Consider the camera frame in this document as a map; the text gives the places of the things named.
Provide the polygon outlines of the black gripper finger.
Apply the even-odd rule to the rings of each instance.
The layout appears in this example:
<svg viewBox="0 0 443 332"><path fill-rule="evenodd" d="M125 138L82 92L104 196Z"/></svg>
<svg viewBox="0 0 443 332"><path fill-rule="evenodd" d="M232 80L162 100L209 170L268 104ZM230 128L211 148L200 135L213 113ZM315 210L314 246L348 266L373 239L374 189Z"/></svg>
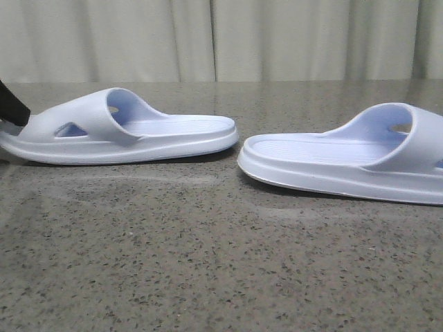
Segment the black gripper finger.
<svg viewBox="0 0 443 332"><path fill-rule="evenodd" d="M0 81L0 116L2 120L24 127L30 118L30 109Z"/></svg>

